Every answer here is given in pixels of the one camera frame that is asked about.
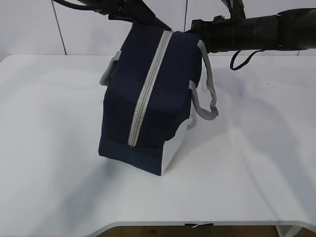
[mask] bag handle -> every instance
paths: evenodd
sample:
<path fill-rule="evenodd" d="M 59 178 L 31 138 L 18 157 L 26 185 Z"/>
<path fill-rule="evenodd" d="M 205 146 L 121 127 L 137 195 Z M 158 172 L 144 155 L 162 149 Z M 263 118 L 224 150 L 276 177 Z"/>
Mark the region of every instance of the bag handle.
<path fill-rule="evenodd" d="M 108 68 L 106 69 L 106 71 L 103 73 L 101 77 L 101 80 L 100 80 L 101 85 L 109 86 L 111 75 L 115 69 L 116 62 L 119 60 L 120 54 L 121 54 L 121 51 L 117 52 L 116 55 L 111 59 Z"/>
<path fill-rule="evenodd" d="M 204 61 L 205 67 L 206 67 L 206 74 L 207 74 L 206 87 L 209 90 L 211 97 L 212 97 L 212 100 L 210 103 L 211 111 L 205 110 L 205 109 L 201 108 L 201 106 L 199 105 L 197 88 L 196 88 L 196 85 L 193 81 L 190 81 L 189 89 L 192 91 L 192 102 L 193 102 L 193 105 L 194 105 L 194 108 L 195 108 L 197 114 L 201 118 L 210 121 L 210 120 L 216 119 L 219 115 L 218 110 L 216 108 L 217 97 L 216 97 L 216 91 L 215 91 L 214 83 L 213 83 L 213 73 L 212 73 L 211 63 L 209 61 L 209 58 L 207 55 L 207 50 L 206 50 L 204 42 L 200 40 L 197 43 L 197 46 L 199 47 L 199 49 L 201 51 L 203 61 Z"/>

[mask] insulated lunch bag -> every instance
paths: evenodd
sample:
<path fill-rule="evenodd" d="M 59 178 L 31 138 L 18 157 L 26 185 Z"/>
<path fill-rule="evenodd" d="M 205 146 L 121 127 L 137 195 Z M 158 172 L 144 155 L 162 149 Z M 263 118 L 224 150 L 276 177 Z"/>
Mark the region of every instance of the insulated lunch bag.
<path fill-rule="evenodd" d="M 202 58 L 211 111 L 199 106 Z M 199 34 L 134 23 L 100 83 L 104 97 L 99 155 L 162 175 L 184 139 L 191 104 L 204 119 L 218 116 L 207 51 Z"/>

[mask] zipper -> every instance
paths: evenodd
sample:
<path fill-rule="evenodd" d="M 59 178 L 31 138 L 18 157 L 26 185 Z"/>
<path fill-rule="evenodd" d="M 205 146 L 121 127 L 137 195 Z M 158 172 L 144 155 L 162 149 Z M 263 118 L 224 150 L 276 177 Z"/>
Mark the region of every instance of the zipper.
<path fill-rule="evenodd" d="M 163 57 L 166 53 L 172 34 L 173 34 L 172 31 L 164 31 L 162 33 L 153 62 L 149 68 L 148 74 L 145 79 L 145 83 L 139 95 L 136 108 L 134 111 L 132 125 L 129 132 L 129 137 L 128 137 L 128 145 L 132 147 L 136 146 L 139 132 L 140 132 L 140 129 L 144 120 L 145 112 L 148 106 L 148 102 L 149 102 L 151 93 L 153 91 L 153 88 L 157 79 L 157 75 L 158 75 L 160 66 L 163 61 Z"/>

